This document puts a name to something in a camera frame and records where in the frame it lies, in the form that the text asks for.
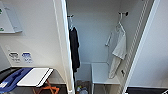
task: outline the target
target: dark coat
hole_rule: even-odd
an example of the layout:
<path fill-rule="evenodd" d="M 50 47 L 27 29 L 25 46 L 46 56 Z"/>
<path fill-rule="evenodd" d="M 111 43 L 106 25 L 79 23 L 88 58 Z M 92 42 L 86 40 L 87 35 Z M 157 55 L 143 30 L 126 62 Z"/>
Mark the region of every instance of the dark coat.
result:
<path fill-rule="evenodd" d="M 77 72 L 77 68 L 80 67 L 80 61 L 78 54 L 78 48 L 79 48 L 78 35 L 75 27 L 73 28 L 73 30 L 69 30 L 69 40 L 71 48 L 72 68 L 74 72 Z"/>

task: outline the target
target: hanging clothes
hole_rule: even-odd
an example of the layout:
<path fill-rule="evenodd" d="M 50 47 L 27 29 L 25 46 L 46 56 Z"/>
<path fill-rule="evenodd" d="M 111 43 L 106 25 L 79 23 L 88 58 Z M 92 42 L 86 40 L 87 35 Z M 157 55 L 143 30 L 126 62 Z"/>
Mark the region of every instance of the hanging clothes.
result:
<path fill-rule="evenodd" d="M 71 49 L 72 69 L 73 72 L 77 72 L 77 68 L 80 67 L 80 60 L 78 54 L 78 48 L 79 48 L 78 35 L 75 27 L 69 30 L 69 40 Z"/>
<path fill-rule="evenodd" d="M 127 54 L 126 34 L 125 34 L 123 27 L 121 26 L 121 28 L 119 29 L 119 37 L 118 37 L 117 46 L 112 52 L 113 60 L 110 66 L 109 78 L 114 78 L 116 70 L 121 62 L 121 59 L 124 59 L 126 54 Z"/>

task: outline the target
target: white shelf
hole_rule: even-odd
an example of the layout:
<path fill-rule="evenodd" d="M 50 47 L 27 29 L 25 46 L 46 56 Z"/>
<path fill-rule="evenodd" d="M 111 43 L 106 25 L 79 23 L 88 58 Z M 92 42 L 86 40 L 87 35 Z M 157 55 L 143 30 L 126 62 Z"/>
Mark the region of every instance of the white shelf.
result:
<path fill-rule="evenodd" d="M 92 63 L 92 83 L 93 84 L 120 84 L 117 76 L 108 78 L 107 63 Z"/>

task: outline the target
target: white panel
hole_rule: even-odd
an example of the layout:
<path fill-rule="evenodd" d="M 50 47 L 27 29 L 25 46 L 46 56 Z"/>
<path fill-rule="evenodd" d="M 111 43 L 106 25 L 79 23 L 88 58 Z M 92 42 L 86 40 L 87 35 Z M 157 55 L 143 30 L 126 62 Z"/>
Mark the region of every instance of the white panel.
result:
<path fill-rule="evenodd" d="M 12 27 L 14 29 L 15 32 L 21 32 L 23 31 L 22 28 L 21 28 L 21 25 L 20 25 L 20 22 L 17 18 L 17 15 L 15 13 L 15 10 L 14 8 L 12 7 L 12 5 L 10 4 L 6 4 L 6 3 L 3 3 L 4 6 L 5 6 L 5 10 L 7 12 L 7 15 L 9 17 L 9 20 L 12 24 Z"/>
<path fill-rule="evenodd" d="M 75 80 L 92 81 L 91 64 L 81 64 L 78 72 L 75 73 Z"/>
<path fill-rule="evenodd" d="M 160 0 L 129 86 L 168 88 L 167 5 Z"/>
<path fill-rule="evenodd" d="M 2 13 L 0 14 L 0 28 L 4 29 L 4 31 L 0 31 L 0 33 L 15 33 L 6 13 L 5 7 L 1 1 L 0 9 L 2 10 Z"/>

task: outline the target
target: white wall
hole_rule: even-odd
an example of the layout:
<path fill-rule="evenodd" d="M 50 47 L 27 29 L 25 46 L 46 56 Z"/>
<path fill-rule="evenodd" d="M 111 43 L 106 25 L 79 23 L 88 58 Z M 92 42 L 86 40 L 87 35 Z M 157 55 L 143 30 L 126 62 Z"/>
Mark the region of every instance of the white wall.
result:
<path fill-rule="evenodd" d="M 53 0 L 1 1 L 14 6 L 23 28 L 21 33 L 0 34 L 1 47 L 11 66 L 54 68 L 59 74 L 54 72 L 51 76 L 51 81 L 58 84 L 67 83 L 68 75 L 65 74 L 64 70 Z M 62 7 L 58 9 L 58 14 L 62 13 L 60 11 L 62 11 Z M 11 51 L 7 51 L 6 45 L 10 47 Z M 21 62 L 13 62 L 9 57 L 10 52 L 17 52 Z M 25 63 L 22 60 L 21 55 L 23 52 L 31 53 L 33 63 Z"/>
<path fill-rule="evenodd" d="M 107 62 L 105 43 L 118 21 L 120 0 L 67 0 L 79 38 L 81 62 Z"/>
<path fill-rule="evenodd" d="M 1 60 L 0 61 L 0 71 L 11 67 L 1 47 L 0 47 L 0 60 Z"/>
<path fill-rule="evenodd" d="M 130 87 L 168 87 L 168 28 L 166 12 L 168 1 L 160 0 L 146 39 L 141 44 L 142 51 L 137 59 Z"/>
<path fill-rule="evenodd" d="M 141 13 L 143 11 L 145 0 L 122 0 L 120 12 L 128 12 L 128 16 L 123 15 L 123 19 L 121 21 L 125 31 L 126 31 L 126 39 L 127 39 L 127 55 L 124 60 L 122 60 L 119 69 L 117 71 L 117 76 L 120 82 L 123 82 L 123 75 L 121 70 L 124 70 L 126 73 L 126 65 L 130 62 L 129 54 L 132 53 L 132 43 L 137 33 L 137 27 L 139 25 L 139 20 L 141 17 Z"/>

